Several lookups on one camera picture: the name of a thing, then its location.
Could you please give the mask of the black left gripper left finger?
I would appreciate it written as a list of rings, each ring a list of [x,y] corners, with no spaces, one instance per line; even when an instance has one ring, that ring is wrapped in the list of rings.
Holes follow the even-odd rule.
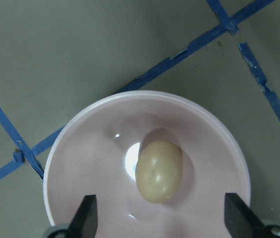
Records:
[[[94,238],[97,232],[97,198],[86,195],[74,215],[68,230],[69,238]]]

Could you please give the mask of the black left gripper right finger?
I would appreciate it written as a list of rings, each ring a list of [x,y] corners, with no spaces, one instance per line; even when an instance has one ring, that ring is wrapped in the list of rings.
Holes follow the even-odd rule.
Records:
[[[237,193],[225,194],[224,224],[232,238],[258,238],[264,227]]]

